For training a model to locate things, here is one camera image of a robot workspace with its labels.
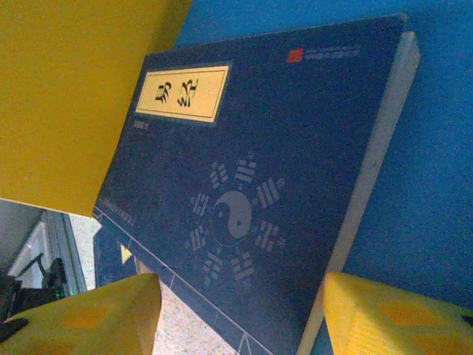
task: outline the red logo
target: red logo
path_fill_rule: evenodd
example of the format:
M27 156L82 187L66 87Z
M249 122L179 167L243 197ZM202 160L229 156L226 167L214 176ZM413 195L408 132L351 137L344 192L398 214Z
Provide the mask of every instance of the red logo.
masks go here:
M291 50L289 55L287 56L288 63L298 63L302 60L302 55L304 54L304 50L299 48L298 50Z

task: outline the blue wall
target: blue wall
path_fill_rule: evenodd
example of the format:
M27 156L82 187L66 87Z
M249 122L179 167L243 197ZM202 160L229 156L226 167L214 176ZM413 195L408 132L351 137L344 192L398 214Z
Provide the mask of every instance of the blue wall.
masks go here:
M473 1L194 0L176 47L401 12L421 63L344 270L473 308Z

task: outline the floor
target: floor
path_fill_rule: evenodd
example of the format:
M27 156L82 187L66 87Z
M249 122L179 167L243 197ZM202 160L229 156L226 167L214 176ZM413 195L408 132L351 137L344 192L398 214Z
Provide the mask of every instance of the floor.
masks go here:
M92 219L70 215L87 289L95 287L92 240L100 224ZM163 306L154 338L153 354L224 354L235 351L205 324L185 303L161 284Z

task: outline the yellow title label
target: yellow title label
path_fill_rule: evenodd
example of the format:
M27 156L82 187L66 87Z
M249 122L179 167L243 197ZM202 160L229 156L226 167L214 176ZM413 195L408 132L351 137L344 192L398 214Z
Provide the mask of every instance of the yellow title label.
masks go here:
M146 73L136 112L213 123L228 65Z

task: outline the blue book cover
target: blue book cover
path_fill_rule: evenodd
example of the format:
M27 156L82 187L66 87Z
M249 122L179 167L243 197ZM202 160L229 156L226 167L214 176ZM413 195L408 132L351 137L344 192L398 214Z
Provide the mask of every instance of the blue book cover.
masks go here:
M297 352L403 24L144 59L95 216L240 354Z

